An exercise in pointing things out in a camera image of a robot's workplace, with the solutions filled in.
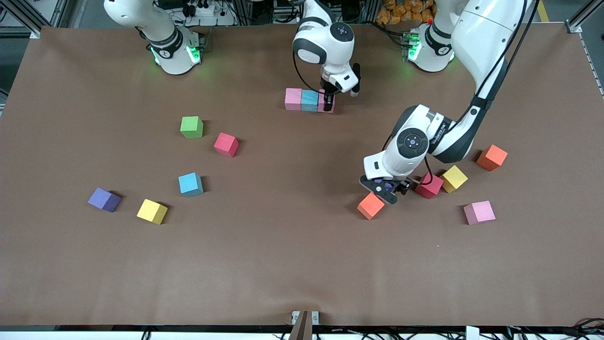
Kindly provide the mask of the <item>orange foam cube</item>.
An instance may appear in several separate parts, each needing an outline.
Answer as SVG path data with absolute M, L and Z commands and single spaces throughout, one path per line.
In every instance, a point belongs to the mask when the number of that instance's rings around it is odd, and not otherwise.
M 373 192 L 369 192 L 358 204 L 357 210 L 367 220 L 372 220 L 386 204 Z
M 492 144 L 481 152 L 476 164 L 487 171 L 493 171 L 503 165 L 507 155 L 505 150 Z

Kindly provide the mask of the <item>red foam cube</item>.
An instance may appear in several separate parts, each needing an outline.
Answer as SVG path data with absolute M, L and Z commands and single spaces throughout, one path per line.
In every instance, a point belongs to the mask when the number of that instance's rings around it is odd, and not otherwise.
M 219 133 L 214 142 L 214 149 L 220 155 L 233 158 L 239 148 L 239 140 L 230 134 Z
M 415 187 L 414 191 L 423 196 L 423 198 L 432 199 L 438 195 L 443 185 L 444 181 L 440 177 L 427 172 L 421 177 L 420 183 Z

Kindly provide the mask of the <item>yellow foam cube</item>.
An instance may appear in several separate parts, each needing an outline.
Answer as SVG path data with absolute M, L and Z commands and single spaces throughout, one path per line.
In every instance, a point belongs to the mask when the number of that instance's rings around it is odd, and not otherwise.
M 443 181 L 442 189 L 447 193 L 456 191 L 468 181 L 468 177 L 456 165 L 446 170 L 440 179 Z
M 154 202 L 149 199 L 144 199 L 142 206 L 136 214 L 136 217 L 148 222 L 153 222 L 157 225 L 161 225 L 166 216 L 166 213 L 168 213 L 168 207 L 158 202 Z

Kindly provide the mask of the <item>white rack device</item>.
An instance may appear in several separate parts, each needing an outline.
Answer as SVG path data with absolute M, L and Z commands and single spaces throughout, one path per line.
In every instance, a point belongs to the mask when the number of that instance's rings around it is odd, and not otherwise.
M 275 24 L 299 24 L 304 18 L 306 0 L 273 0 L 272 22 Z

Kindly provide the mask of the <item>orange bag pile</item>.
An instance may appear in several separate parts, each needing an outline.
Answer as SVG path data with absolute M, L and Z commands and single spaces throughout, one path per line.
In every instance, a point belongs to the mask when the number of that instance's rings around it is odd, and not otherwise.
M 434 21 L 436 10 L 434 0 L 381 0 L 376 23 L 389 25 L 405 21 L 419 21 L 431 24 Z

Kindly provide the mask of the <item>brown table cover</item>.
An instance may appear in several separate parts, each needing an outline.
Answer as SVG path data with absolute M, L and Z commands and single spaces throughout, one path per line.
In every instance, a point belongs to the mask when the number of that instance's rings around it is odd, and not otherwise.
M 214 29 L 169 76 L 135 30 L 45 28 L 0 117 L 0 325 L 574 325 L 604 318 L 604 99 L 580 37 L 535 24 L 472 151 L 468 181 L 410 191 L 372 220 L 362 160 L 401 112 L 458 118 L 474 82 L 427 74 L 354 29 L 361 93 L 332 115 L 285 110 L 295 26 Z M 181 119 L 199 116 L 203 137 Z M 214 149 L 235 136 L 235 157 Z M 476 164 L 490 145 L 503 165 Z M 203 194 L 181 195 L 196 172 Z M 101 187 L 114 212 L 91 206 Z M 144 199 L 161 225 L 136 217 Z M 463 208 L 490 201 L 495 221 Z

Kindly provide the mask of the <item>green foam cube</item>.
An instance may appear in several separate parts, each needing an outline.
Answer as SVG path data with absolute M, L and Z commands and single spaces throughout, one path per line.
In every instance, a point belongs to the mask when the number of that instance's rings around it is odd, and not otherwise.
M 199 116 L 185 116 L 181 119 L 180 132 L 185 138 L 201 138 L 203 129 L 203 121 Z

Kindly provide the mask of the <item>white power strip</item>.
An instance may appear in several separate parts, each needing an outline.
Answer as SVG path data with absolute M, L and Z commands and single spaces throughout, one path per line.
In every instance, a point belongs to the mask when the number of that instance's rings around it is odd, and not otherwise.
M 186 17 L 214 17 L 217 6 L 214 0 L 197 0 L 197 2 L 188 2 L 183 7 L 183 13 Z

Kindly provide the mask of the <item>brown post with metal bracket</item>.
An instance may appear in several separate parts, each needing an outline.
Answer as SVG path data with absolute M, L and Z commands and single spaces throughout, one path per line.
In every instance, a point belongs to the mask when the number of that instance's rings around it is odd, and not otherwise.
M 314 340 L 313 327 L 319 325 L 319 311 L 293 311 L 292 323 L 287 340 Z

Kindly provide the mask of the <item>aluminium frame profile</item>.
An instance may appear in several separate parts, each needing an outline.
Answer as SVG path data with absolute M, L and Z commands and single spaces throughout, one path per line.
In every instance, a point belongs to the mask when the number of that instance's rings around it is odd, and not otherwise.
M 587 0 L 587 3 L 580 7 L 574 15 L 565 20 L 564 25 L 567 33 L 581 33 L 583 22 L 601 6 L 604 6 L 604 0 Z
M 45 26 L 67 26 L 77 0 L 0 0 L 0 38 L 40 37 Z

